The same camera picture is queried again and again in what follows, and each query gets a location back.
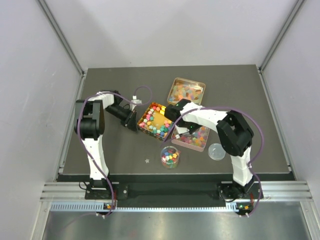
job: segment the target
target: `clear plastic cup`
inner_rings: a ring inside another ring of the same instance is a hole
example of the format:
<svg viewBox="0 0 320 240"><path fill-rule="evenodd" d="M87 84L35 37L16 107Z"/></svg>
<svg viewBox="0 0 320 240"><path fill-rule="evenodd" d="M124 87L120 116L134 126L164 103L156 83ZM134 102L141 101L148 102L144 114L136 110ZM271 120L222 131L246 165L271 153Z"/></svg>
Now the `clear plastic cup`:
<svg viewBox="0 0 320 240"><path fill-rule="evenodd" d="M167 169L174 169L179 163L180 151L174 146L166 146L162 149L160 157L161 163Z"/></svg>
<svg viewBox="0 0 320 240"><path fill-rule="evenodd" d="M208 154L213 160L219 161L226 156L226 151L220 143L214 143L209 146Z"/></svg>

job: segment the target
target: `metal sheet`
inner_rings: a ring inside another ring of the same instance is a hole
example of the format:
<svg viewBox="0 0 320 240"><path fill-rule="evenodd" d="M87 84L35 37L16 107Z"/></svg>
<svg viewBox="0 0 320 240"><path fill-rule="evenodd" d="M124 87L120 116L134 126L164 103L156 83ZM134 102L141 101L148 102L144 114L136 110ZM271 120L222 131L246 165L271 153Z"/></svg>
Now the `metal sheet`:
<svg viewBox="0 0 320 240"><path fill-rule="evenodd" d="M154 102L167 104L167 96L175 78L180 77L205 83L204 106L232 106L250 114L262 127L265 148L261 157L253 164L258 173L288 173L288 167L279 136L273 121L268 101L255 65L229 66L166 66L89 69L82 97L101 90L119 90L130 98L136 87L148 85L153 90ZM145 89L137 93L143 102L149 98ZM140 117L145 107L138 107ZM260 147L258 130L255 132L252 155ZM203 152L177 146L181 151L179 165L166 169L160 160L161 142L142 132L136 134L119 124L119 120L105 114L103 149L105 160L112 174L221 174L232 173L230 156L214 161L208 156L210 144L218 143L216 133L210 133ZM72 133L63 174L88 174L87 156Z"/></svg>
<svg viewBox="0 0 320 240"><path fill-rule="evenodd" d="M117 212L105 220L86 215L61 231L82 214L50 212L43 240L311 239L298 202L262 203L250 218L233 212Z"/></svg>

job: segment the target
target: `white wall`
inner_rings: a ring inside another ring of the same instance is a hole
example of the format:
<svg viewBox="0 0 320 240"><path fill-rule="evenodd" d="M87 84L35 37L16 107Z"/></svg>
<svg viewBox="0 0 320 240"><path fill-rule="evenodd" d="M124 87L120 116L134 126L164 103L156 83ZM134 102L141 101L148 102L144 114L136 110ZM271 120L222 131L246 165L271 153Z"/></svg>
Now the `white wall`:
<svg viewBox="0 0 320 240"><path fill-rule="evenodd" d="M320 212L320 1L307 0L266 68L294 170Z"/></svg>
<svg viewBox="0 0 320 240"><path fill-rule="evenodd" d="M0 238L32 233L80 75L35 0L0 1Z"/></svg>
<svg viewBox="0 0 320 240"><path fill-rule="evenodd" d="M46 0L83 68L262 63L296 0Z"/></svg>

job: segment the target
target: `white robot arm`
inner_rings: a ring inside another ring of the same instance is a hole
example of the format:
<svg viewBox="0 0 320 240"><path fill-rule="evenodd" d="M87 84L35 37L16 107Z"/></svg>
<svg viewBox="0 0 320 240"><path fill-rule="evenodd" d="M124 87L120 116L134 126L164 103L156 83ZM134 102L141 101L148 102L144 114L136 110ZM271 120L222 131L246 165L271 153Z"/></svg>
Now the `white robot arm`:
<svg viewBox="0 0 320 240"><path fill-rule="evenodd" d="M122 99L113 94L103 94L98 92L96 96L91 97L85 104L82 118L80 120L80 137L85 145L86 150L93 158L87 155L90 166L90 184L99 189L107 186L105 177L97 169L96 165L108 176L109 169L105 162L104 150L102 145L103 133L105 131L104 110L120 119L121 125L128 129L138 132L136 124L137 112L134 107L124 108L120 106ZM75 103L74 113L74 131L78 134L77 127L79 122L79 115L84 104L84 100L77 100Z"/></svg>
<svg viewBox="0 0 320 240"><path fill-rule="evenodd" d="M182 99L174 106L167 106L164 116L173 122L182 116L176 124L179 134L187 132L192 134L200 126L218 133L222 147L231 156L233 180L247 191L253 184L253 174L248 168L253 131L240 113L213 109L200 110L201 108L203 107Z"/></svg>

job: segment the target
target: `tray of colorful blocks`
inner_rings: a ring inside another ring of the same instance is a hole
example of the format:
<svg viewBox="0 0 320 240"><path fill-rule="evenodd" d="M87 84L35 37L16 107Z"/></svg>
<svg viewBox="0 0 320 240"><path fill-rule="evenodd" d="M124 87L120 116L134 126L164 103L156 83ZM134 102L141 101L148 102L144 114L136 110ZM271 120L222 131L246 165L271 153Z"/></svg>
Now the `tray of colorful blocks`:
<svg viewBox="0 0 320 240"><path fill-rule="evenodd" d="M206 85L202 82L191 81L177 77L172 84L168 95L168 103L175 105L181 99L188 99L200 105L204 96Z"/></svg>
<svg viewBox="0 0 320 240"><path fill-rule="evenodd" d="M193 134L186 133L177 139L176 136L178 135L178 132L174 129L171 142L173 144L203 152L207 144L209 132L210 129L208 127L201 126Z"/></svg>
<svg viewBox="0 0 320 240"><path fill-rule="evenodd" d="M161 151L161 162L167 169L173 169L178 165L180 151L174 146L166 146Z"/></svg>
<svg viewBox="0 0 320 240"><path fill-rule="evenodd" d="M172 121L165 117L166 107L152 102L138 121L138 129L159 140L163 140L171 129Z"/></svg>

